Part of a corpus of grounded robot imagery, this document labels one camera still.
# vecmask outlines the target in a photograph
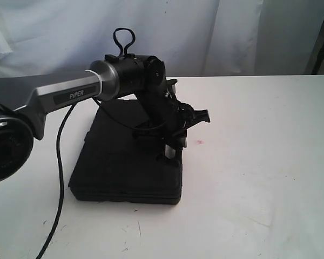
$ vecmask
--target white tabletop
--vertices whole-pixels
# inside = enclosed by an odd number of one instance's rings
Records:
[[[179,78],[177,96],[211,116],[188,131],[181,202],[80,202],[67,188],[44,258],[324,258],[324,76]],[[65,126],[66,186],[96,109],[80,103]],[[51,229],[65,113],[0,183],[0,259],[35,258]]]

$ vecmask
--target black wire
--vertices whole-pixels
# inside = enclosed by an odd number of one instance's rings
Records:
[[[169,120],[169,117],[168,119],[166,119],[162,124],[156,126],[156,127],[151,127],[151,128],[135,128],[135,127],[131,127],[129,125],[126,125],[126,124],[123,124],[122,122],[118,121],[116,118],[114,118],[102,105],[101,103],[96,100],[95,98],[92,98],[94,100],[94,102],[98,105],[98,107],[100,107],[100,109],[110,118],[112,119],[113,121],[115,121],[117,124],[120,124],[126,128],[129,128],[131,130],[134,130],[134,131],[153,131],[153,130],[158,130],[159,128],[162,128],[164,125],[166,125],[167,121]]]
[[[67,119],[69,118],[71,112],[73,111],[73,109],[75,108],[76,104],[73,104],[71,106],[71,108],[68,110],[67,114],[65,115],[63,121],[61,122],[59,131],[58,131],[58,135],[56,137],[56,156],[57,156],[57,160],[58,160],[58,167],[59,167],[59,183],[60,183],[60,198],[59,198],[59,205],[58,205],[58,209],[56,212],[56,216],[55,216],[55,220],[52,226],[52,229],[50,230],[50,233],[41,249],[41,251],[39,252],[39,254],[37,255],[36,259],[41,259],[44,252],[46,251],[50,241],[53,238],[53,235],[55,233],[55,230],[58,226],[59,223],[59,219],[60,219],[60,215],[61,215],[61,210],[63,208],[63,203],[64,203],[64,173],[63,173],[63,163],[61,161],[61,153],[60,153],[60,139],[61,139],[61,133],[64,129],[64,126],[66,124]]]

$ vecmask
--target white curtain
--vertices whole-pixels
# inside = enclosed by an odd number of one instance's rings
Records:
[[[323,18],[324,0],[0,0],[0,77],[86,69],[117,27],[168,76],[302,74]]]

